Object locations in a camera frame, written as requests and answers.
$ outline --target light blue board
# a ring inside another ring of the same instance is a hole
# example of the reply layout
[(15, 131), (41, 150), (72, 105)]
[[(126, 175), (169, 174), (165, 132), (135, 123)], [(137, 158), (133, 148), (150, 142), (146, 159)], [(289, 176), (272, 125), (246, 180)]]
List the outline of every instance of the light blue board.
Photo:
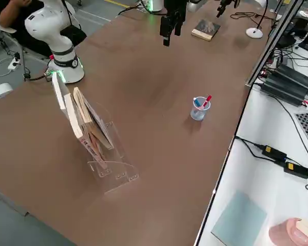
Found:
[(237, 191), (220, 215), (212, 233), (226, 246), (253, 246), (266, 212)]

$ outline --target plastic cup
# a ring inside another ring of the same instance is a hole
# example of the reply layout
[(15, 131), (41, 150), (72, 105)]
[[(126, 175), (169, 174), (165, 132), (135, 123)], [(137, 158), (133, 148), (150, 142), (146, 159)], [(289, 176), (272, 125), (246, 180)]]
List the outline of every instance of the plastic cup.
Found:
[[(197, 101), (200, 103), (200, 105), (203, 105), (206, 97), (203, 96), (198, 96), (196, 97)], [(205, 107), (197, 107), (193, 101), (193, 108), (191, 109), (190, 112), (190, 116), (194, 119), (194, 120), (203, 120), (207, 111), (209, 110), (209, 108), (211, 107), (211, 103), (208, 102)]]

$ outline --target table surface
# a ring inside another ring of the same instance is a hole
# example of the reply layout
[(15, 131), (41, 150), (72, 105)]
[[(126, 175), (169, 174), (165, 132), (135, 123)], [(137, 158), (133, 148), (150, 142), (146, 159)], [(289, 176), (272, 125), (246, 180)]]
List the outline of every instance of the table surface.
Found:
[[(160, 18), (138, 11), (77, 48), (86, 76), (69, 88), (109, 110), (139, 179), (103, 195), (52, 85), (36, 81), (0, 100), (0, 192), (79, 246), (193, 244), (266, 42), (246, 36), (253, 24), (232, 7), (216, 19), (218, 4), (188, 13), (169, 48)], [(190, 34), (202, 18), (221, 25), (211, 42)], [(196, 122), (192, 99), (208, 93)]]
[[(302, 48), (293, 49), (293, 51), (308, 57), (308, 51)], [(308, 76), (308, 67), (298, 66), (295, 62), (301, 66), (308, 66), (308, 60), (295, 60), (293, 65), (290, 60), (288, 61), (290, 67), (294, 66), (296, 71)], [(308, 108), (282, 103), (292, 115), (308, 112)], [(293, 119), (308, 148), (308, 139), (294, 116)], [(281, 150), (308, 168), (308, 154), (289, 115), (275, 99), (260, 92), (260, 88), (256, 85), (250, 93), (237, 135)], [(254, 154), (261, 156), (260, 151), (251, 145), (250, 147)], [(308, 220), (308, 190), (305, 189), (307, 184), (308, 180), (286, 174), (276, 164), (255, 159), (241, 141), (235, 140), (198, 245), (224, 245), (211, 233), (211, 230), (234, 193), (239, 190), (246, 193), (267, 212), (267, 218), (255, 246), (273, 246), (268, 236), (270, 227), (291, 217)]]

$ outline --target pink object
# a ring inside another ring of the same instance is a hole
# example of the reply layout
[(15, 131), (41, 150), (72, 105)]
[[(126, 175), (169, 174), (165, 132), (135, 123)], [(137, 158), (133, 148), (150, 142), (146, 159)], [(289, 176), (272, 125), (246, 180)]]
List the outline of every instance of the pink object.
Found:
[(308, 236), (296, 227), (299, 218), (291, 218), (271, 227), (269, 237), (276, 246), (308, 246)]

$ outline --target red marker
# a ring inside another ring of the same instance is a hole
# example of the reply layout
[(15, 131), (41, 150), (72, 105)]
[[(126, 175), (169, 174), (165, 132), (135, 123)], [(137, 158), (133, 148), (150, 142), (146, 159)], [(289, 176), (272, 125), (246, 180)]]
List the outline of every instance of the red marker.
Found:
[(203, 107), (205, 107), (205, 106), (207, 105), (207, 103), (211, 100), (211, 98), (212, 98), (211, 95), (209, 95), (209, 96), (207, 97), (207, 99), (205, 100), (205, 102), (204, 102), (204, 104), (203, 104)]

